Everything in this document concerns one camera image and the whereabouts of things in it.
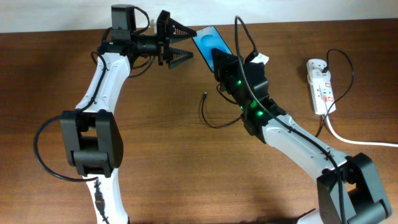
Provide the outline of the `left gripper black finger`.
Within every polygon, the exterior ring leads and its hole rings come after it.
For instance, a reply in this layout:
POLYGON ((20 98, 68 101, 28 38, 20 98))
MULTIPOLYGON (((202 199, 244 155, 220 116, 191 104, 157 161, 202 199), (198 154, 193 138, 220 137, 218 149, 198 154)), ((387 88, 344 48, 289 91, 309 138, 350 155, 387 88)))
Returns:
POLYGON ((169 69, 173 69, 191 58, 193 58, 193 52, 171 47, 169 48, 169 69))
POLYGON ((195 30, 185 27, 173 19, 169 19, 169 40, 171 44, 196 36, 197 32, 195 30))

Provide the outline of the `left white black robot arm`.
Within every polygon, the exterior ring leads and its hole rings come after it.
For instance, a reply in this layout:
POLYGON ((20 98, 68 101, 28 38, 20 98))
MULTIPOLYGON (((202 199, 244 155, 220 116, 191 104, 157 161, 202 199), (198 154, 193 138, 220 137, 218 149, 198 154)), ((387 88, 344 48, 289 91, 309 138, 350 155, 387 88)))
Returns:
POLYGON ((196 36, 195 30, 161 11, 155 33, 147 35, 136 27, 138 9, 129 4, 111 7, 112 26, 92 54, 98 61, 90 86, 75 110, 64 111, 60 120, 68 163, 86 182, 98 223, 130 222, 119 188, 124 146, 114 111, 124 82, 133 77, 134 62, 151 57, 174 68, 193 57, 171 44, 196 36))

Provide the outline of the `blue screen Galaxy smartphone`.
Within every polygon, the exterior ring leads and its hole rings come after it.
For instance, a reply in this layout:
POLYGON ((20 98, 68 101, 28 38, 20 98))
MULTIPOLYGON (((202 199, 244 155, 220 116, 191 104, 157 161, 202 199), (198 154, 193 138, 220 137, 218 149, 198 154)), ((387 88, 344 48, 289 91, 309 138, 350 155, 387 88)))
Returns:
POLYGON ((214 72, 212 49, 218 49, 224 53, 232 54, 226 42, 223 40, 215 26, 208 26, 197 31, 197 35, 192 38, 198 51, 211 72, 214 72))

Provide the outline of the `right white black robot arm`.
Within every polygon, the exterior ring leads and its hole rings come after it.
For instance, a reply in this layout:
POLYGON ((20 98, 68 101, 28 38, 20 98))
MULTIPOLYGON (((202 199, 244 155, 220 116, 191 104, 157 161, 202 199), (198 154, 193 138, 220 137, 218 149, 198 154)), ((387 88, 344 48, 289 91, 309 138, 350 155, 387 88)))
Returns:
POLYGON ((283 152, 316 182, 319 208, 302 215, 297 223, 380 223, 392 215, 370 157, 349 156, 328 146, 269 97, 263 55, 242 62, 214 48, 211 56, 215 78, 240 106, 246 131, 283 152))

